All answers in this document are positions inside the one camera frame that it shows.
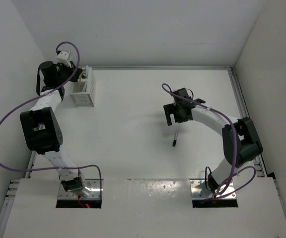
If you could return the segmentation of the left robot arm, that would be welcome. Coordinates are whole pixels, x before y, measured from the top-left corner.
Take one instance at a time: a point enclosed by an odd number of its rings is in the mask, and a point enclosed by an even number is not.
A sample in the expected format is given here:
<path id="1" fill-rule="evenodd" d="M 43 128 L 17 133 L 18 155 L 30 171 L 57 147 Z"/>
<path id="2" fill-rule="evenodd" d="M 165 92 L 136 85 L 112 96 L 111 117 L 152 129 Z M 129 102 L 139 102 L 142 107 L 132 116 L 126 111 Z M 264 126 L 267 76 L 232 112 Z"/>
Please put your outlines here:
<path id="1" fill-rule="evenodd" d="M 29 111 L 20 114 L 20 122 L 27 147 L 52 164 L 64 190 L 85 197 L 85 180 L 64 152 L 63 134 L 54 113 L 65 95 L 61 84 L 66 80 L 77 81 L 81 73 L 82 69 L 77 68 L 72 61 L 41 63 L 36 82 L 36 92 L 40 98 Z"/>

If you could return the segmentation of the light blue makeup stick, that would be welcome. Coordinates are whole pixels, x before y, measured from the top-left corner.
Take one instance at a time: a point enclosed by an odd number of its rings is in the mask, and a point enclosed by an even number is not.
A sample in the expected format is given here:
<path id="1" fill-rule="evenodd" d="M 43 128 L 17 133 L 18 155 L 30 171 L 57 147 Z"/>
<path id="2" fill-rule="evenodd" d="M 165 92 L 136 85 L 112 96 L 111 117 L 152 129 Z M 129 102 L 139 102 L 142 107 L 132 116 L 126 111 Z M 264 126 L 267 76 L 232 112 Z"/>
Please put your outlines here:
<path id="1" fill-rule="evenodd" d="M 85 66 L 85 78 L 88 78 L 88 71 L 89 71 L 89 66 Z"/>

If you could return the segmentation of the gold makeup pencil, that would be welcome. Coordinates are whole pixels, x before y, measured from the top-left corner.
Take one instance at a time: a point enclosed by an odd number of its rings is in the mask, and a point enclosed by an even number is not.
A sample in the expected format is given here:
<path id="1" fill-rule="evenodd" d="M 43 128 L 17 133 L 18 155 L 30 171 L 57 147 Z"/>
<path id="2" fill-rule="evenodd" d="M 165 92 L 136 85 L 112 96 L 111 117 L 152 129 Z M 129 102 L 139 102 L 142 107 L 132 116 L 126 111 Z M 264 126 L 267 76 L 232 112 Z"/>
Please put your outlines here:
<path id="1" fill-rule="evenodd" d="M 81 73 L 80 73 L 79 78 L 78 78 L 78 92 L 80 92 L 80 89 L 81 89 L 82 72 L 83 72 L 82 67 L 83 67 L 83 65 L 81 64 L 80 65 Z"/>

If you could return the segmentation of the clear tube black cap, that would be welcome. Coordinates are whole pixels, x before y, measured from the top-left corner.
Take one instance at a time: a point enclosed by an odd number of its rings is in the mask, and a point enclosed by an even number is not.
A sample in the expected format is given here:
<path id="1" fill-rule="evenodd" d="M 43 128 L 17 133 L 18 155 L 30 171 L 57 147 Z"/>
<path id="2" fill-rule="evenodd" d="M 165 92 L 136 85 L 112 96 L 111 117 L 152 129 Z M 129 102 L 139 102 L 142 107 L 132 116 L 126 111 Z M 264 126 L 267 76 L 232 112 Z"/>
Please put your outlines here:
<path id="1" fill-rule="evenodd" d="M 176 146 L 176 143 L 177 143 L 177 138 L 178 138 L 178 133 L 179 131 L 175 131 L 175 134 L 174 134 L 174 138 L 173 138 L 173 143 L 172 143 L 172 146 L 175 147 Z"/>

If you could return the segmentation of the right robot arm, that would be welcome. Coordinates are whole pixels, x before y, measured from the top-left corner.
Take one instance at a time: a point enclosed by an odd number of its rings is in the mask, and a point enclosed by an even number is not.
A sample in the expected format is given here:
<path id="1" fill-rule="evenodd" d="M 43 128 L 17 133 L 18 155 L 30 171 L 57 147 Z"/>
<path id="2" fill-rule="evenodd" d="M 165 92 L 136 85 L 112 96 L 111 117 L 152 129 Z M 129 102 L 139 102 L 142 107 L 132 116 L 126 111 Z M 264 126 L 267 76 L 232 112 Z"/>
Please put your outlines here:
<path id="1" fill-rule="evenodd" d="M 248 162 L 263 152 L 254 122 L 249 117 L 235 118 L 214 109 L 200 98 L 194 98 L 187 88 L 172 90 L 166 83 L 162 89 L 173 97 L 173 103 L 164 105 L 168 126 L 173 122 L 199 122 L 222 138 L 223 160 L 205 176 L 205 191 L 214 200 L 225 196 L 234 176 L 249 169 Z"/>

